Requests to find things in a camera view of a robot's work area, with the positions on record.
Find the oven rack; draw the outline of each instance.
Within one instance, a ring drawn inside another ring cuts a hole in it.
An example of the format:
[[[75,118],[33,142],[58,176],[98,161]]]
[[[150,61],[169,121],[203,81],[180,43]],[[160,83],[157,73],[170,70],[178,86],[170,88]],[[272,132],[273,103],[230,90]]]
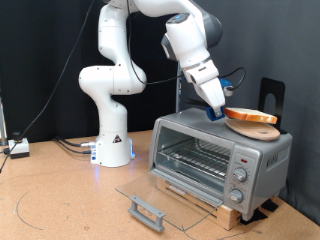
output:
[[[190,138],[158,153],[224,181],[231,150]]]

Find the wooden tabletop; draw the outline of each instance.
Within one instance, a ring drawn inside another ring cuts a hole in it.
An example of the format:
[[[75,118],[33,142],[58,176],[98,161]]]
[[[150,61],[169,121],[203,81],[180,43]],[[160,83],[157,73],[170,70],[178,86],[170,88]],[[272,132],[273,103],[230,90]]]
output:
[[[185,233],[166,222],[163,233],[146,227],[115,188],[149,171],[151,134],[129,133],[137,156],[120,168],[93,165],[55,142],[33,143],[30,157],[9,159],[0,175],[0,239],[319,239],[319,226],[279,198],[274,213],[262,210],[267,219],[231,231],[209,220]]]

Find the small device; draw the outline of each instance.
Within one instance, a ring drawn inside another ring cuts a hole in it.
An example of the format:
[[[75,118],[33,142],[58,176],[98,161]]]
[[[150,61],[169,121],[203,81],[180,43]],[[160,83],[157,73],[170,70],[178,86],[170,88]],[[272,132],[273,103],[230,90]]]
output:
[[[21,133],[13,132],[12,133],[13,140],[9,140],[9,148],[10,150],[14,147],[12,152],[10,153],[11,159],[30,157],[30,147],[27,138],[23,138],[20,140]]]

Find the black metal stand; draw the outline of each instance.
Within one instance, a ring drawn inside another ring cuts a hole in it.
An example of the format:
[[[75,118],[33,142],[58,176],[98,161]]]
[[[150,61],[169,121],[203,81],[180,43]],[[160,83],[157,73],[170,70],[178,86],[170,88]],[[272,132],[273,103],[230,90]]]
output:
[[[276,99],[276,109],[274,116],[278,118],[277,123],[274,127],[278,129],[280,134],[287,133],[286,131],[280,129],[285,90],[286,86],[283,82],[272,80],[269,78],[261,79],[258,110],[264,112],[266,97],[269,93],[273,94]]]

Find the power cord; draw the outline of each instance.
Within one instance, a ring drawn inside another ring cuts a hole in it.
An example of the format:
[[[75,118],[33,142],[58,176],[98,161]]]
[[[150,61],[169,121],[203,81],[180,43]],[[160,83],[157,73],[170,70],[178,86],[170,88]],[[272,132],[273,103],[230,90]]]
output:
[[[237,86],[235,87],[227,87],[227,89],[229,91],[234,91],[236,90],[240,85],[241,83],[243,82],[244,78],[246,77],[246,69],[244,67],[238,67],[237,69],[233,70],[231,73],[228,73],[227,75],[224,75],[224,76],[218,76],[218,78],[225,78],[225,77],[229,77],[230,75],[234,74],[235,72],[237,72],[238,70],[243,70],[243,75],[238,83]]]
[[[84,29],[84,27],[85,27],[85,25],[86,25],[86,23],[87,23],[89,13],[90,13],[90,11],[91,11],[91,8],[92,8],[94,2],[95,2],[95,0],[92,0],[92,2],[91,2],[91,4],[90,4],[90,7],[88,8],[88,11],[87,11],[85,20],[84,20],[84,22],[83,22],[83,24],[82,24],[82,27],[81,27],[81,30],[80,30],[80,32],[79,32],[79,34],[78,34],[78,37],[77,37],[77,39],[76,39],[76,42],[75,42],[75,44],[74,44],[74,46],[73,46],[73,48],[72,48],[72,50],[71,50],[71,53],[69,54],[69,57],[68,57],[65,65],[64,65],[64,68],[63,68],[63,70],[62,70],[62,72],[61,72],[61,75],[60,75],[60,77],[59,77],[59,79],[58,79],[58,81],[57,81],[57,83],[56,83],[56,86],[54,87],[54,89],[53,89],[53,91],[52,91],[52,93],[51,93],[51,95],[50,95],[47,103],[45,104],[45,106],[43,107],[43,109],[41,110],[41,112],[38,114],[38,116],[30,123],[30,125],[26,128],[26,130],[24,130],[24,132],[21,134],[20,140],[23,139],[24,135],[28,132],[28,130],[30,129],[30,127],[38,120],[38,118],[42,115],[42,113],[43,113],[43,112],[46,110],[46,108],[48,107],[48,105],[49,105],[49,103],[50,103],[50,101],[51,101],[54,93],[56,92],[56,90],[57,90],[57,88],[58,88],[58,85],[59,85],[59,83],[60,83],[60,81],[61,81],[61,79],[62,79],[62,77],[63,77],[63,74],[64,74],[64,72],[65,72],[65,70],[66,70],[66,68],[67,68],[67,66],[68,66],[69,60],[70,60],[70,58],[71,58],[71,56],[72,56],[72,54],[73,54],[73,52],[74,52],[74,50],[75,50],[78,42],[79,42],[80,36],[81,36],[81,34],[82,34],[82,32],[83,32],[83,29]],[[2,172],[2,169],[3,169],[4,165],[6,164],[6,161],[7,161],[8,157],[10,156],[11,152],[13,151],[13,149],[14,149],[16,146],[17,146],[17,143],[15,143],[15,144],[13,145],[13,147],[10,149],[8,155],[7,155],[6,158],[4,159],[4,161],[3,161],[3,163],[2,163],[2,166],[1,166],[1,168],[0,168],[0,173]]]
[[[286,202],[289,203],[290,199],[289,199],[289,196],[290,196],[290,184],[289,184],[289,178],[287,176],[286,178],[286,187],[287,187],[287,198],[286,198]]]
[[[55,141],[57,141],[61,146],[63,146],[64,148],[68,149],[69,151],[71,152],[74,152],[74,153],[80,153],[80,154],[91,154],[91,151],[83,151],[83,152],[78,152],[78,151],[75,151],[71,148],[69,148],[68,146],[66,146],[65,144],[63,144],[59,139],[53,139]]]
[[[62,141],[72,147],[81,147],[81,144],[77,144],[77,143],[71,143],[71,142],[68,142],[67,140],[63,139],[62,137],[59,137],[59,136],[56,136],[53,140],[59,140],[59,141]]]
[[[166,79],[166,80],[161,80],[161,81],[158,81],[158,82],[152,82],[152,83],[143,82],[139,78],[139,76],[138,76],[138,74],[137,74],[137,72],[136,72],[136,70],[135,70],[135,68],[133,66],[132,58],[131,58],[131,50],[130,50],[130,48],[131,48],[131,16],[130,16],[130,14],[131,13],[130,13],[130,9],[129,9],[129,0],[127,0],[127,8],[128,8],[128,18],[129,18],[129,28],[130,28],[129,41],[128,41],[128,52],[129,52],[129,57],[130,57],[130,63],[131,63],[132,70],[134,71],[135,75],[137,76],[137,79],[139,80],[139,82],[141,82],[142,84],[145,84],[145,85],[153,85],[153,84],[158,84],[158,83],[169,82],[169,81],[178,79],[180,77],[183,77],[184,75],[180,75],[180,76],[177,76],[177,77],[169,78],[169,79]]]

